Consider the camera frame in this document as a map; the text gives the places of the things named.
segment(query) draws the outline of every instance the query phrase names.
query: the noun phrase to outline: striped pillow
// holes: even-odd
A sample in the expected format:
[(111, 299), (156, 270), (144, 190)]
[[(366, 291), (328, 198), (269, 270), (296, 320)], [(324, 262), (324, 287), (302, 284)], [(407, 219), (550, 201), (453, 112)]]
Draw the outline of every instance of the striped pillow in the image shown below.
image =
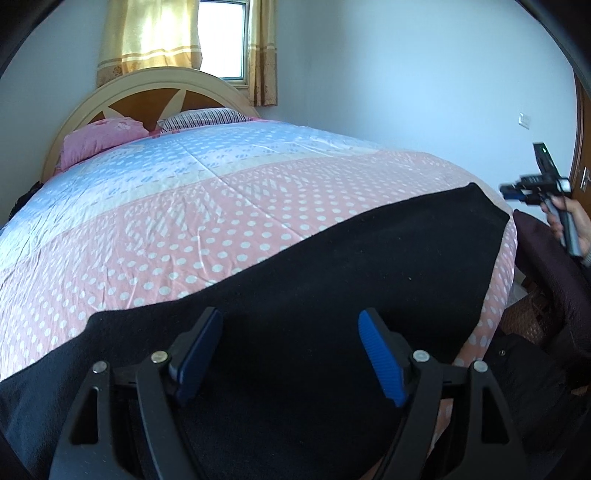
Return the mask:
[(187, 110), (166, 120), (158, 120), (158, 126), (162, 129), (162, 132), (170, 132), (205, 125), (238, 124), (251, 121), (252, 118), (248, 118), (231, 108), (203, 108), (200, 110)]

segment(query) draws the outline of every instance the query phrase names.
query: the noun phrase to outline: window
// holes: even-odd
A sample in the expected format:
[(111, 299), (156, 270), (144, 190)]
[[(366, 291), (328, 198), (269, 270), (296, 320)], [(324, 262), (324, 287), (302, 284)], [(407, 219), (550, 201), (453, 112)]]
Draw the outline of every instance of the window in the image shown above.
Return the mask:
[(197, 29), (203, 62), (201, 70), (235, 86), (248, 78), (248, 0), (201, 0)]

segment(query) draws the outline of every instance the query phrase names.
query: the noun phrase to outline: black blanket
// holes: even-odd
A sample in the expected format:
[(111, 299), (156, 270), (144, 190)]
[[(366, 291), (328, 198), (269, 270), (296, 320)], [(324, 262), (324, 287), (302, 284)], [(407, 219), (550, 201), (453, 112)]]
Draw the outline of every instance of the black blanket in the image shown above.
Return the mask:
[(478, 322), (508, 219), (470, 184), (355, 216), (182, 300), (96, 313), (0, 383), (0, 425), (46, 478), (91, 364), (137, 363), (216, 306), (222, 340), (178, 413), (209, 478), (359, 478), (399, 419), (359, 340), (359, 312), (376, 307), (414, 348), (451, 362)]

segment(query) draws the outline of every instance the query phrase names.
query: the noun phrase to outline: blue gripper pad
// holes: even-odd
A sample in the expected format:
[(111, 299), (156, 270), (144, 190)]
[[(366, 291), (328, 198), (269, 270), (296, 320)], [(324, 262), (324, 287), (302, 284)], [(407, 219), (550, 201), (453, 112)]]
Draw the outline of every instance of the blue gripper pad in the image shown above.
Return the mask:
[(382, 337), (382, 335), (389, 335), (390, 331), (377, 313), (374, 314), (377, 318), (372, 318), (373, 312), (374, 310), (372, 312), (364, 310), (359, 314), (359, 336), (378, 376), (384, 395), (400, 408), (408, 400), (404, 385), (404, 371)]
[(171, 377), (178, 384), (174, 396), (179, 405), (184, 406), (197, 394), (222, 336), (222, 328), (223, 316), (221, 312), (216, 309), (206, 309), (194, 327), (194, 330), (199, 334), (190, 345), (183, 362), (178, 366), (178, 369), (174, 369), (174, 365), (170, 365)]

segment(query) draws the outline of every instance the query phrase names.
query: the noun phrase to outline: pink pillow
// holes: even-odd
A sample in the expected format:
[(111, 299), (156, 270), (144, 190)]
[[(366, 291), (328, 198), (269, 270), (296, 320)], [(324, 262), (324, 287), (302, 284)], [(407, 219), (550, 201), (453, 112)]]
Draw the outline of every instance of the pink pillow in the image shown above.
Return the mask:
[(97, 153), (148, 135), (142, 122), (128, 116), (98, 120), (66, 135), (57, 168), (67, 170)]

